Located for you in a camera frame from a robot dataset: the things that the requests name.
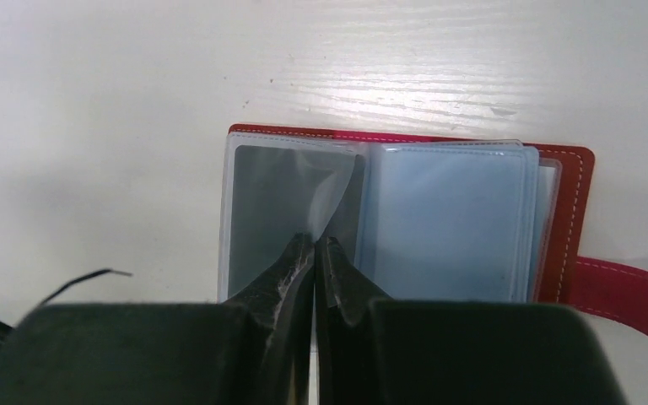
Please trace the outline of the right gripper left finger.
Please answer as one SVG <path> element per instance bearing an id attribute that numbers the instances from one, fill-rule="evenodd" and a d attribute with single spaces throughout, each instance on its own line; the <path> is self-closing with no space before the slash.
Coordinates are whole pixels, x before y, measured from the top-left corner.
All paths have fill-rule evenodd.
<path id="1" fill-rule="evenodd" d="M 0 404 L 305 404 L 315 244 L 218 304 L 62 304 L 0 348 Z"/>

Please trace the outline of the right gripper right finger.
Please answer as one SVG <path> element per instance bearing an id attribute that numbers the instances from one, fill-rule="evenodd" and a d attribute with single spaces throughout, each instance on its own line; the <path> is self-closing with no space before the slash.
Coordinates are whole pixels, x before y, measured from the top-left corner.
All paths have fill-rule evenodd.
<path id="1" fill-rule="evenodd" d="M 591 329 L 556 305 L 395 300 L 316 243 L 322 404 L 622 404 Z"/>

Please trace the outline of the red leather card holder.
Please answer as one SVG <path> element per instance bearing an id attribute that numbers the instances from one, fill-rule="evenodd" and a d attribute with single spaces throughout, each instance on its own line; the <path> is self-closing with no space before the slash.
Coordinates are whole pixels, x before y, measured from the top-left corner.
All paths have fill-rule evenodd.
<path id="1" fill-rule="evenodd" d="M 235 124 L 224 157 L 221 299 L 241 145 L 365 155 L 348 259 L 393 298 L 562 304 L 648 336 L 648 272 L 578 256 L 595 163 L 579 146 Z"/>

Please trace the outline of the dark grey card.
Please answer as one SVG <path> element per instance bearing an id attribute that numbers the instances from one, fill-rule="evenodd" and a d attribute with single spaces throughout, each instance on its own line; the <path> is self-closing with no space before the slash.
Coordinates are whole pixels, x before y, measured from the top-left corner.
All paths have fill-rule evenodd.
<path id="1" fill-rule="evenodd" d="M 234 151 L 226 297 L 279 258 L 296 233 L 336 238 L 349 259 L 359 241 L 367 159 L 353 150 L 241 145 Z"/>

